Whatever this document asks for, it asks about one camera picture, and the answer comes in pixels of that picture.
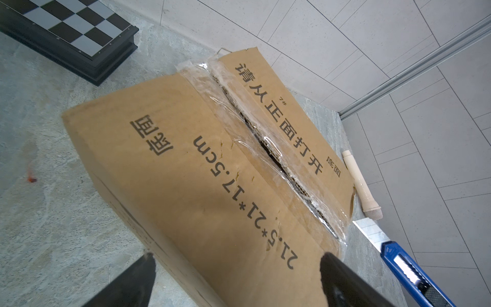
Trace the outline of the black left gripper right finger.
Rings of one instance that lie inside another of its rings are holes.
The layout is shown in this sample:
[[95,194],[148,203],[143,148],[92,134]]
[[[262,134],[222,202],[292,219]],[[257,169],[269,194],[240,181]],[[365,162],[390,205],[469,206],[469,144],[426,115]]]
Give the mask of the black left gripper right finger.
[[332,253],[321,258],[320,275],[328,306],[393,306]]

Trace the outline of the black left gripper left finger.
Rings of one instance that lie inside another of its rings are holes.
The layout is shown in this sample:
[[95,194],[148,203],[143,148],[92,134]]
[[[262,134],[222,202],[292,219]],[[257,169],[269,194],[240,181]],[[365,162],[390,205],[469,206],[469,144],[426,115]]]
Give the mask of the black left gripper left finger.
[[155,258],[145,253],[83,306],[147,307],[155,278]]

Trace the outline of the blue box cutter knife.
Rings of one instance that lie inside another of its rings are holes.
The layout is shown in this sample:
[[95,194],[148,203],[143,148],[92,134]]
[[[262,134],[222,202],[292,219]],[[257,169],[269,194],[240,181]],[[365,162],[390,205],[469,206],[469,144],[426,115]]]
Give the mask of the blue box cutter knife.
[[391,240],[376,222],[366,217],[354,221],[354,225],[380,253],[386,266],[419,306],[455,306],[401,245]]

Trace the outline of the brown cardboard express box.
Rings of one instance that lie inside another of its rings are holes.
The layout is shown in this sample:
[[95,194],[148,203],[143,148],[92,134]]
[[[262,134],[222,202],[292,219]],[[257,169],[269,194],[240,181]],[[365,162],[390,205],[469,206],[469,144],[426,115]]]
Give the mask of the brown cardboard express box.
[[[354,182],[257,48],[217,58],[308,174]],[[326,306],[319,244],[178,71],[67,110],[101,197],[199,306]]]

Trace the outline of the clear packing tape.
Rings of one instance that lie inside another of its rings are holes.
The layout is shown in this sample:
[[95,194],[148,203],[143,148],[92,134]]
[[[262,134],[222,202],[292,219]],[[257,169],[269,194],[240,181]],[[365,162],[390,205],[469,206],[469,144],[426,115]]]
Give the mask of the clear packing tape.
[[354,187],[337,200],[340,185],[320,183],[308,174],[294,148],[288,146],[253,106],[251,97],[217,58],[187,61],[177,66],[211,108],[252,165],[319,243],[343,249],[351,222]]

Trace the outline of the black white chessboard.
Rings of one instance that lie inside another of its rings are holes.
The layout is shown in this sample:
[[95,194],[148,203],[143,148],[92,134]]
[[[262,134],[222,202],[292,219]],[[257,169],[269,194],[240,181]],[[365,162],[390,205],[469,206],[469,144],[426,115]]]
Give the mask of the black white chessboard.
[[96,86],[138,48],[138,31],[97,0],[1,0],[1,32]]

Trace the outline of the aluminium corner post right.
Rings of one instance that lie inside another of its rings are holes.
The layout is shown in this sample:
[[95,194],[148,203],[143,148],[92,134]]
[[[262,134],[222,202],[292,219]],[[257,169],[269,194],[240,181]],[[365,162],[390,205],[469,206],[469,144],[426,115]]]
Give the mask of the aluminium corner post right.
[[418,78],[420,75],[425,74],[434,67],[456,56],[458,53],[466,50],[470,46],[478,43],[484,38],[487,38],[489,35],[490,16],[487,16],[469,29],[457,35],[455,38],[452,38],[443,46],[432,51],[414,65],[411,65],[392,79],[381,84],[379,87],[367,93],[353,104],[341,110],[338,113],[340,119],[345,120],[349,118],[358,111],[370,106],[412,80]]

